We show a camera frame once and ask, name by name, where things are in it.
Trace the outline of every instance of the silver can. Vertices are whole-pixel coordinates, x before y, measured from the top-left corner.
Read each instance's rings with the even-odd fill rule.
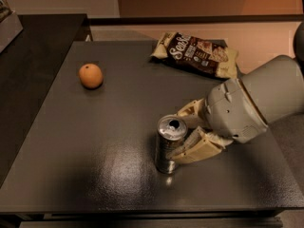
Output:
[[[159,120],[155,154],[155,165],[159,171],[171,174],[178,167],[177,163],[168,160],[166,156],[183,145],[187,132],[187,125],[178,116],[169,115]]]

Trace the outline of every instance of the black can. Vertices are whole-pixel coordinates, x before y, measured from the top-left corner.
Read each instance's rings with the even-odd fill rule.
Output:
[[[178,167],[177,163],[168,160],[166,156],[183,145],[187,132],[187,125],[178,116],[169,115],[159,120],[155,165],[160,172],[171,174]]]

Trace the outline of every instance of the gray tabletop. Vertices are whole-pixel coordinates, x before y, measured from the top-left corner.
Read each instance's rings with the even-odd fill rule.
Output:
[[[206,212],[303,208],[271,131],[180,167],[153,163],[156,126],[221,83],[150,62],[155,42],[74,43],[0,189],[0,212]],[[104,83],[77,72],[96,63]]]

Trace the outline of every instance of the floor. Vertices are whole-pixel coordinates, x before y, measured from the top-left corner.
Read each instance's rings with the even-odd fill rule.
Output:
[[[288,27],[291,27],[288,30],[289,33],[289,41],[293,41],[292,37],[295,33],[295,24],[287,25]],[[150,40],[151,37],[149,37],[149,34],[151,31],[148,29],[145,31],[145,33],[137,32],[134,29],[130,28],[124,28],[124,27],[103,27],[103,28],[91,28],[92,30],[92,36],[94,41],[109,41],[109,40]],[[157,34],[159,31],[154,30],[154,38],[155,34]],[[288,45],[288,48],[284,48],[289,51],[289,53],[284,53],[282,51],[282,54],[291,54],[290,56],[293,56],[293,53],[291,52],[291,44]],[[253,68],[244,68],[244,70],[249,72]],[[304,114],[297,115],[293,117],[288,117],[284,120],[280,120],[276,123],[273,123],[271,126],[271,131],[273,132],[279,147],[281,148],[288,164],[290,165],[290,168],[292,172],[294,173],[295,179],[298,181],[298,184],[300,186],[300,189],[302,192],[304,192],[304,168],[303,162],[304,162],[304,139],[302,138],[304,133]],[[304,210],[293,210],[293,211],[284,211],[281,214],[278,215],[280,219],[283,222],[283,225],[285,228],[302,228],[304,227]]]

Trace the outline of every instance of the white box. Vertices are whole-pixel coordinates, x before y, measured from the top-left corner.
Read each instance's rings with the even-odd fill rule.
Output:
[[[18,15],[13,12],[0,23],[0,53],[22,31]]]

